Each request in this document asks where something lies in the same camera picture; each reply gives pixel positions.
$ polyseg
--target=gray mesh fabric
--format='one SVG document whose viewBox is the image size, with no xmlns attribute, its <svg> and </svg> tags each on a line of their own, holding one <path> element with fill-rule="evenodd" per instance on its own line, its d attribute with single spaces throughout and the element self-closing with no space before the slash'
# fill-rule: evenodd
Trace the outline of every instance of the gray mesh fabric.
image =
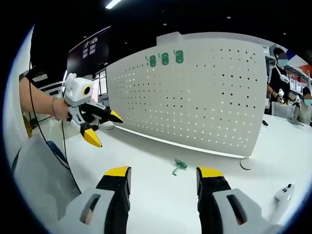
<svg viewBox="0 0 312 234">
<path fill-rule="evenodd" d="M 23 145 L 14 177 L 30 209 L 44 226 L 60 220 L 67 205 L 80 194 L 71 172 L 40 135 L 33 135 Z"/>
</svg>

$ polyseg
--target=white pegboard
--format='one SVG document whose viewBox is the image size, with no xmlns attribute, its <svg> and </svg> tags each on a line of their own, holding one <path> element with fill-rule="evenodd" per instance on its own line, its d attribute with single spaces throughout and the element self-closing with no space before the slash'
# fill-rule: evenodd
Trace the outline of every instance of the white pegboard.
<svg viewBox="0 0 312 234">
<path fill-rule="evenodd" d="M 182 63 L 175 56 L 179 50 Z M 169 55 L 167 65 L 158 56 L 163 53 Z M 152 55 L 154 67 L 146 60 Z M 152 47 L 109 65 L 107 86 L 123 128 L 250 156 L 265 109 L 265 57 L 262 47 L 251 42 L 194 39 Z"/>
</svg>

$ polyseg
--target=bracelet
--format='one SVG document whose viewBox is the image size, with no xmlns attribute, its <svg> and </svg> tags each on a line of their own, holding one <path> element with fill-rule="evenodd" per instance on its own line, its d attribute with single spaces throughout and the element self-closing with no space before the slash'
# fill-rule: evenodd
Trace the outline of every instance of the bracelet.
<svg viewBox="0 0 312 234">
<path fill-rule="evenodd" d="M 54 102 L 55 102 L 55 99 L 56 99 L 56 97 L 54 97 L 54 98 L 52 99 L 52 102 L 51 102 L 51 109 L 52 109 L 52 114 L 53 114 L 54 118 L 55 118 L 56 120 L 58 120 L 58 119 L 55 117 L 55 112 L 54 112 Z"/>
</svg>

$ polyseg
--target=white table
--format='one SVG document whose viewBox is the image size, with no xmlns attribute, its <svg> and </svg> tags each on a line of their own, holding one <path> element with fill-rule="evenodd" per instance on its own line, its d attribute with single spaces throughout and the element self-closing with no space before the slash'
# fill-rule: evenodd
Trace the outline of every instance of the white table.
<svg viewBox="0 0 312 234">
<path fill-rule="evenodd" d="M 82 191 L 95 187 L 110 168 L 132 167 L 127 234 L 201 233 L 196 196 L 199 165 L 222 171 L 232 188 L 239 188 L 262 207 L 265 218 L 276 209 L 275 193 L 295 184 L 291 204 L 280 220 L 285 224 L 312 180 L 312 128 L 278 117 L 265 115 L 264 119 L 269 128 L 259 134 L 250 171 L 243 170 L 237 158 L 192 151 L 105 126 L 97 131 L 102 148 L 88 144 L 80 135 L 69 138 L 68 161 Z M 175 158 L 188 165 L 177 176 L 172 175 Z"/>
</svg>

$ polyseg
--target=green cable clip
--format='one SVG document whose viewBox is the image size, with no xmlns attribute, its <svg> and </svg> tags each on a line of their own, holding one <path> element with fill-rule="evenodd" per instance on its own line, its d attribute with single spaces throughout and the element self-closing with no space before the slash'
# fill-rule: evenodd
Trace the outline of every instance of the green cable clip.
<svg viewBox="0 0 312 234">
<path fill-rule="evenodd" d="M 174 55 L 175 55 L 175 61 L 177 63 L 183 63 L 184 62 L 184 55 L 182 50 L 174 50 Z"/>
<path fill-rule="evenodd" d="M 183 170 L 185 170 L 185 169 L 187 168 L 186 163 L 184 163 L 184 162 L 182 162 L 182 161 L 180 161 L 180 160 L 178 160 L 178 159 L 175 159 L 175 163 L 176 163 L 176 168 L 175 168 L 175 170 L 172 172 L 172 174 L 173 174 L 174 176 L 176 176 L 176 171 L 177 171 L 178 169 L 183 169 Z"/>
<path fill-rule="evenodd" d="M 169 64 L 169 54 L 168 53 L 163 53 L 161 56 L 160 56 L 160 53 L 158 53 L 158 57 L 161 58 L 162 65 L 166 66 Z"/>
<path fill-rule="evenodd" d="M 150 59 L 148 59 L 147 56 L 145 56 L 145 59 L 150 62 L 151 67 L 156 66 L 156 56 L 155 55 L 151 55 Z"/>
</svg>

